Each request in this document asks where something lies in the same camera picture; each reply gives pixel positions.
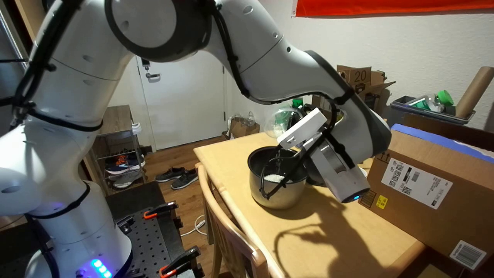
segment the green object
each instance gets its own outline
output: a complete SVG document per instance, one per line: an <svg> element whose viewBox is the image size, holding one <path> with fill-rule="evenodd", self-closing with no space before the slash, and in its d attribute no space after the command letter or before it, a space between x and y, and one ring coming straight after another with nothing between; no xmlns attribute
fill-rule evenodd
<svg viewBox="0 0 494 278"><path fill-rule="evenodd" d="M453 107L453 98L447 90L440 90L437 95L437 102L440 102L445 107Z"/></svg>
<svg viewBox="0 0 494 278"><path fill-rule="evenodd" d="M305 106L305 99L303 98L295 98L292 99L292 109L298 110Z"/></svg>

